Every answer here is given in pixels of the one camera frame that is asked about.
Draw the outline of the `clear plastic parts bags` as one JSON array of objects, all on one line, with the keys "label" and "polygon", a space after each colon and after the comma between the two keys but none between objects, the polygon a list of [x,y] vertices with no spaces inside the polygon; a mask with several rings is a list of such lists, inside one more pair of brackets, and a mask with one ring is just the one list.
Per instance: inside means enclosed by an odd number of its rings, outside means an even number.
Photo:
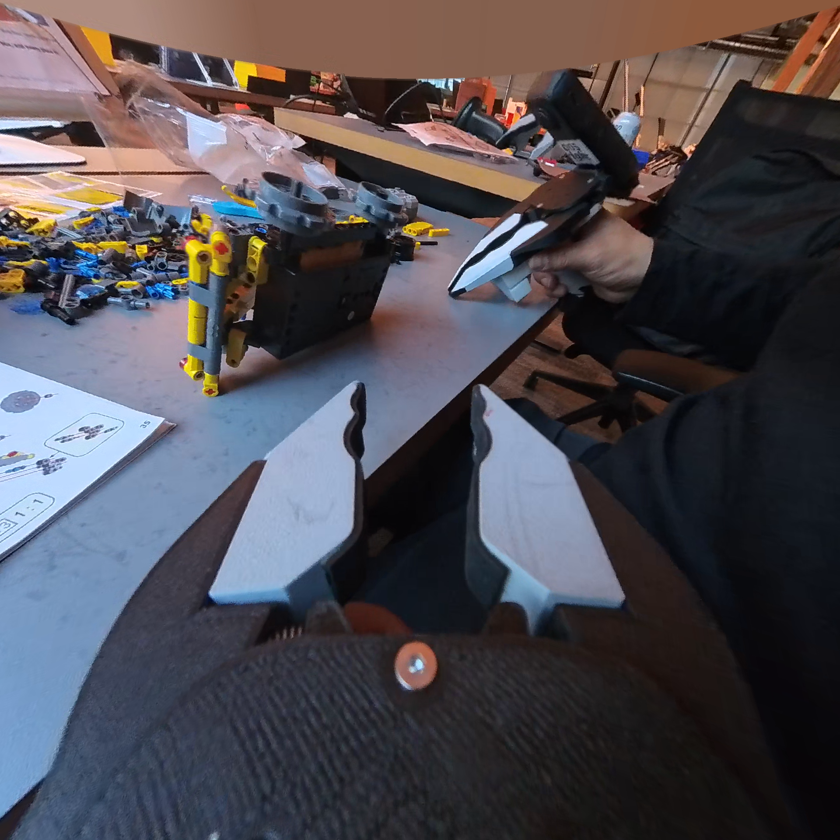
[{"label": "clear plastic parts bags", "polygon": [[83,99],[84,109],[109,148],[147,143],[170,162],[205,172],[229,186],[253,189],[274,172],[319,189],[330,198],[344,184],[301,150],[297,135],[254,115],[214,115],[163,76],[129,61],[116,76],[116,96]]}]

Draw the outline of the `black office chair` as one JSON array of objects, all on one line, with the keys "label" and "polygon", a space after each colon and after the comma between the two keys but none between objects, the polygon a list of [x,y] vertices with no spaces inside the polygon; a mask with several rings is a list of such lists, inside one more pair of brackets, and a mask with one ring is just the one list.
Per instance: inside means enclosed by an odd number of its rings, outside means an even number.
[{"label": "black office chair", "polygon": [[[730,258],[838,257],[838,109],[837,101],[737,83],[665,197],[634,224]],[[590,294],[566,298],[562,310],[564,355],[589,356],[613,377],[604,385],[532,370],[523,383],[529,392],[546,382],[590,399],[558,416],[564,424],[617,424],[625,432],[655,415],[639,393],[668,403],[733,377],[707,348],[619,325]]]}]

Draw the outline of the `white stand base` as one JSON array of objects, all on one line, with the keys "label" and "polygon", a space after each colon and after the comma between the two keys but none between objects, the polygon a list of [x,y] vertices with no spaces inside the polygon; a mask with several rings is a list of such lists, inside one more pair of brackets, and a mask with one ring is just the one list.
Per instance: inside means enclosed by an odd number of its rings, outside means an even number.
[{"label": "white stand base", "polygon": [[1,133],[1,166],[84,165],[84,156],[58,146]]}]

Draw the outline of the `yellow and black sticker sheet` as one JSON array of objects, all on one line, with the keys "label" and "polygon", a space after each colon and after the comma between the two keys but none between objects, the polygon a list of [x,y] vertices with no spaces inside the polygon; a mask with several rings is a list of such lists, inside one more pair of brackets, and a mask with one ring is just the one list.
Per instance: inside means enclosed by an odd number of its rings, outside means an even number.
[{"label": "yellow and black sticker sheet", "polygon": [[127,193],[155,198],[159,192],[62,171],[1,176],[1,208],[60,216],[85,208],[122,205]]}]

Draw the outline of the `wooden-edged background table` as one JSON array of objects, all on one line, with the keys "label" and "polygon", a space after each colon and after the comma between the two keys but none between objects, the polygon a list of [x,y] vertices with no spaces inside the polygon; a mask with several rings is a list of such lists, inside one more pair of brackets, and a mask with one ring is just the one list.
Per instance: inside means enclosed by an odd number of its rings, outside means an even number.
[{"label": "wooden-edged background table", "polygon": [[399,129],[363,120],[276,108],[275,124],[332,158],[341,178],[400,187],[423,205],[466,218],[501,216],[549,181],[525,161],[431,149]]}]

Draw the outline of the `pile of small toy parts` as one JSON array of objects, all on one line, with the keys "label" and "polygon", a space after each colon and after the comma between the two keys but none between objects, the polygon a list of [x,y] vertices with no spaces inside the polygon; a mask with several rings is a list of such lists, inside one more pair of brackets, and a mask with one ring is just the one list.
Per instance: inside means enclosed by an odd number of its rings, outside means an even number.
[{"label": "pile of small toy parts", "polygon": [[39,217],[1,214],[1,298],[18,313],[44,312],[72,326],[94,311],[147,310],[186,293],[186,244],[206,243],[212,218],[128,192],[122,204]]}]

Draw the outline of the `printed paper sheet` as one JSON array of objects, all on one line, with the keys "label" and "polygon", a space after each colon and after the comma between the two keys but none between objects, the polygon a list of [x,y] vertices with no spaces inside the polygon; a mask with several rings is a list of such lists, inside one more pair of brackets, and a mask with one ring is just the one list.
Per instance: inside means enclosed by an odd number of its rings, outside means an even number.
[{"label": "printed paper sheet", "polygon": [[26,20],[1,23],[1,89],[12,92],[108,95],[74,50],[67,52],[57,32]]}]

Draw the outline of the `person's legs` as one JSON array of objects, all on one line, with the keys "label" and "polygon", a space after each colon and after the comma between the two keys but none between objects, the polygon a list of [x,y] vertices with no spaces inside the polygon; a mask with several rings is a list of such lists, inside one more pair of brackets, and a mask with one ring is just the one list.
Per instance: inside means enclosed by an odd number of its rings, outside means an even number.
[{"label": "person's legs", "polygon": [[666,550],[726,634],[792,804],[838,838],[838,382],[755,370],[686,396],[615,444],[520,397]]}]

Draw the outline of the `black and yellow toy chassis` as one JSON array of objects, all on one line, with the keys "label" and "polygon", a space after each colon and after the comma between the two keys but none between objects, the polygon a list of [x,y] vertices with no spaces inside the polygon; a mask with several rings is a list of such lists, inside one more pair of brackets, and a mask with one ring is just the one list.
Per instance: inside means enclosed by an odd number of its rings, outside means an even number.
[{"label": "black and yellow toy chassis", "polygon": [[323,234],[220,218],[206,243],[186,244],[181,368],[205,396],[219,394],[223,364],[238,367],[251,348],[282,361],[371,319],[391,264],[412,259],[415,245],[401,254],[404,226],[383,229],[361,216],[357,187],[325,195],[333,227]]}]

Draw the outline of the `person's right hand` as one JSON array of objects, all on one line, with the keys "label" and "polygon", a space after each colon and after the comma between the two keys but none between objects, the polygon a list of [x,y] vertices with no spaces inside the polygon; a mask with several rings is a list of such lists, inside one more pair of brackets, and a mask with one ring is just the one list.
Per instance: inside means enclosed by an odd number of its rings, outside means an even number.
[{"label": "person's right hand", "polygon": [[582,226],[577,238],[531,257],[531,278],[553,298],[573,294],[572,275],[609,303],[629,301],[652,262],[655,241],[603,209]]}]

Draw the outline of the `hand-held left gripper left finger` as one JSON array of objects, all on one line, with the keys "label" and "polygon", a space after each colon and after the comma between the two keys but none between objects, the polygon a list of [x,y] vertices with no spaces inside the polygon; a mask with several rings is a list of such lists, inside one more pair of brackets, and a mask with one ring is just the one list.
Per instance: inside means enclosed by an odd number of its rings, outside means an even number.
[{"label": "hand-held left gripper left finger", "polygon": [[362,533],[364,384],[353,381],[268,454],[208,596],[307,611]]}]

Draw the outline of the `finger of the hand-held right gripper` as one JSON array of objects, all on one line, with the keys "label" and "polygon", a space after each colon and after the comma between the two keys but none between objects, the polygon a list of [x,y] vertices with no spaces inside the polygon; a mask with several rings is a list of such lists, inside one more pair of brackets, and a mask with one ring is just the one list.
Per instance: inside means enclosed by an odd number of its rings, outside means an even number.
[{"label": "finger of the hand-held right gripper", "polygon": [[469,255],[475,263],[485,258],[501,260],[509,258],[512,263],[523,263],[531,254],[532,241],[540,239],[540,219],[530,211],[512,213],[502,218],[497,226],[483,237]]},{"label": "finger of the hand-held right gripper", "polygon": [[548,227],[546,220],[506,220],[483,237],[458,268],[448,295],[458,298],[513,270],[512,251]]}]

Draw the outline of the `open instruction booklet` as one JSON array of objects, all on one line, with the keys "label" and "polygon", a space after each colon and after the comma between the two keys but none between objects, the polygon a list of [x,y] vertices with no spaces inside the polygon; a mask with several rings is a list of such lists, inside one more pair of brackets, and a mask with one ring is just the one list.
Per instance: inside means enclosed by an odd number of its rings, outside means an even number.
[{"label": "open instruction booklet", "polygon": [[1,559],[175,427],[1,364]]}]

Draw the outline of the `person's right forearm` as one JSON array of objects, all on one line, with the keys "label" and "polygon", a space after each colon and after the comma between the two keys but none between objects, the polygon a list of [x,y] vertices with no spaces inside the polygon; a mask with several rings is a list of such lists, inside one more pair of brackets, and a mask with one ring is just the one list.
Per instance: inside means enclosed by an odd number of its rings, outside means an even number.
[{"label": "person's right forearm", "polygon": [[752,154],[668,213],[647,273],[617,319],[753,366],[785,310],[816,294],[838,319],[838,160],[807,150]]}]

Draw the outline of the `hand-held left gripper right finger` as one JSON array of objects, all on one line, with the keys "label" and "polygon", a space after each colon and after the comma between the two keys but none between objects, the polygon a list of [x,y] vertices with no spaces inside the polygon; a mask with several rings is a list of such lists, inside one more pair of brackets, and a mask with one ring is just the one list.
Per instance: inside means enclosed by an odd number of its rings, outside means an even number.
[{"label": "hand-held left gripper right finger", "polygon": [[465,577],[486,609],[519,606],[529,632],[556,607],[626,597],[566,455],[484,385],[470,406]]}]

